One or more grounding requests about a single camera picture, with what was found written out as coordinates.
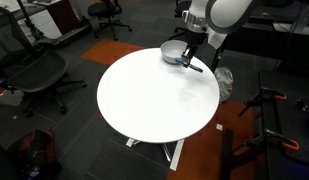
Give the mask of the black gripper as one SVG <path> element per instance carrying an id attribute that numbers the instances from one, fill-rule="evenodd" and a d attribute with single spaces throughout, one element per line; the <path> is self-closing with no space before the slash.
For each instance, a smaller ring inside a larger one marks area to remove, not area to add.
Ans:
<path id="1" fill-rule="evenodd" d="M 187 30 L 185 32 L 185 42 L 187 43 L 187 48 L 181 55 L 181 59 L 184 67 L 188 67 L 191 63 L 193 57 L 192 48 L 201 45 L 207 34 L 206 33 L 197 33 Z"/>

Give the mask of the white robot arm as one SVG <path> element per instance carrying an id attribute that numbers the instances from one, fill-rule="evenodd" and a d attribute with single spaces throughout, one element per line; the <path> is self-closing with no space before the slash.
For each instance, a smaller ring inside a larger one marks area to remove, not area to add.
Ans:
<path id="1" fill-rule="evenodd" d="M 259 0 L 192 0 L 189 9 L 182 12 L 187 28 L 182 65 L 191 65 L 205 37 L 209 45 L 219 49 L 229 34 L 246 24 L 258 3 Z"/>

